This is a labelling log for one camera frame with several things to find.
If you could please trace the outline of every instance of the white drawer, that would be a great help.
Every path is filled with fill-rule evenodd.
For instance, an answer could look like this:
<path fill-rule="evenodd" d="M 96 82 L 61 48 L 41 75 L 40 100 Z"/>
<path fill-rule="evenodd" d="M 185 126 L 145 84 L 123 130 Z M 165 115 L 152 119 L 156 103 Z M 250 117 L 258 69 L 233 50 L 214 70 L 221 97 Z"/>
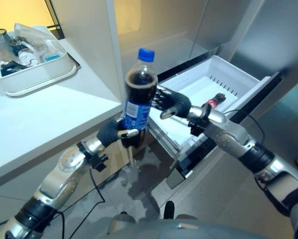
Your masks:
<path fill-rule="evenodd" d="M 160 84 L 186 95 L 196 106 L 203 105 L 217 93 L 224 93 L 226 100 L 216 109 L 227 112 L 241 109 L 272 79 L 267 76 L 258 80 L 222 58 L 212 56 Z M 204 134 L 199 137 L 190 134 L 186 119 L 171 117 L 162 120 L 160 113 L 151 109 L 149 130 L 174 159 L 181 161 L 206 140 Z"/>

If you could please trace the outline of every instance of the bottle label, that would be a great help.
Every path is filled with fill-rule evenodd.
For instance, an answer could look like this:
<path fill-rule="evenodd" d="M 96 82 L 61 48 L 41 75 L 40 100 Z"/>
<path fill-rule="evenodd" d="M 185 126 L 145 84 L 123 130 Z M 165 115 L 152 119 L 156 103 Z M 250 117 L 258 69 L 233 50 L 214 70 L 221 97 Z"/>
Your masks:
<path fill-rule="evenodd" d="M 147 126 L 150 108 L 151 103 L 139 105 L 127 101 L 124 111 L 124 127 L 144 130 Z"/>

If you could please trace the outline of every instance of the plastic bottle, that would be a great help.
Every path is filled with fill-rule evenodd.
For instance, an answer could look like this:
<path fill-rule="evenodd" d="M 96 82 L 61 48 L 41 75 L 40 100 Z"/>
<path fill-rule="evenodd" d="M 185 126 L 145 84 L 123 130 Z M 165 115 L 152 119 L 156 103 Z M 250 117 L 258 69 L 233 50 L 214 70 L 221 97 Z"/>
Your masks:
<path fill-rule="evenodd" d="M 158 77 L 153 70 L 154 51 L 140 48 L 137 63 L 125 78 L 127 99 L 123 110 L 123 127 L 136 128 L 139 134 L 122 141 L 124 147 L 139 147 L 144 140 L 151 103 L 155 95 Z"/>

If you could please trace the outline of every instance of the robotic hand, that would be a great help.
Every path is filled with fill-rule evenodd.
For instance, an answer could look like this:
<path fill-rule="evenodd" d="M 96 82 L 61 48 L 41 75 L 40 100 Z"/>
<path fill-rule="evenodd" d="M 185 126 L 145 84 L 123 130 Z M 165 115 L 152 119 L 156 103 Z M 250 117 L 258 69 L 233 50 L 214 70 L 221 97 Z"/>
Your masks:
<path fill-rule="evenodd" d="M 298 170 L 281 157 L 273 154 L 252 138 L 245 128 L 230 121 L 209 104 L 192 106 L 189 98 L 158 86 L 153 107 L 161 110 L 161 119 L 176 115 L 187 118 L 191 134 L 204 133 L 225 152 L 241 161 L 263 187 L 276 209 L 290 216 L 298 238 Z"/>
<path fill-rule="evenodd" d="M 65 150 L 56 167 L 46 176 L 33 197 L 0 231 L 0 239 L 38 239 L 54 215 L 75 191 L 81 177 L 90 169 L 102 171 L 108 157 L 104 149 L 118 139 L 139 134 L 137 129 L 121 129 L 121 121 L 104 125 L 95 138 Z"/>

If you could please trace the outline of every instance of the dark cola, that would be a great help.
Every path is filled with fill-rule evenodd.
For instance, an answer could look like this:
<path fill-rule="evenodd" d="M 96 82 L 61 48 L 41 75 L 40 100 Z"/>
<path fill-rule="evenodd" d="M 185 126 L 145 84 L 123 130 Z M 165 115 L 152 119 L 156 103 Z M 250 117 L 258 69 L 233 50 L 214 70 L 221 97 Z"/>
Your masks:
<path fill-rule="evenodd" d="M 157 89 L 158 78 L 151 62 L 154 52 L 141 48 L 138 62 L 131 68 L 125 79 L 127 99 L 123 110 L 125 129 L 136 128 L 139 134 L 122 141 L 124 147 L 139 147 L 144 140 L 151 103 Z"/>

